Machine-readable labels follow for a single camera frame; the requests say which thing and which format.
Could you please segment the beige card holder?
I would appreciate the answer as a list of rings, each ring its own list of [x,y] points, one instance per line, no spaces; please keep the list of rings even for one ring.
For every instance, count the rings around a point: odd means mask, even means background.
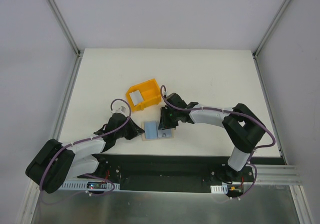
[[[145,121],[141,123],[141,128],[145,131],[142,134],[142,141],[152,141],[174,138],[175,128],[160,130],[158,121]]]

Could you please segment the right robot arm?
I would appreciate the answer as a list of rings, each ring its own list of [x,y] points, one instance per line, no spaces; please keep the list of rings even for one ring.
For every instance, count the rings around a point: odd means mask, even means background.
[[[250,154],[266,133],[265,125],[242,103],[219,111],[198,102],[187,104],[177,93],[164,95],[166,105],[161,108],[159,130],[176,128],[179,122],[209,124],[225,129],[234,149],[225,168],[225,176],[237,181]]]

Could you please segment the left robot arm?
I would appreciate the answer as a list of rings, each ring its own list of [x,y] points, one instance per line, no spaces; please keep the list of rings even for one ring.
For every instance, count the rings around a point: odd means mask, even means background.
[[[84,174],[101,178],[106,167],[95,155],[115,146],[118,139],[131,140],[144,133],[131,118],[114,113],[108,123],[82,141],[63,144],[48,140],[26,168],[26,176],[50,194],[58,190],[65,180]]]

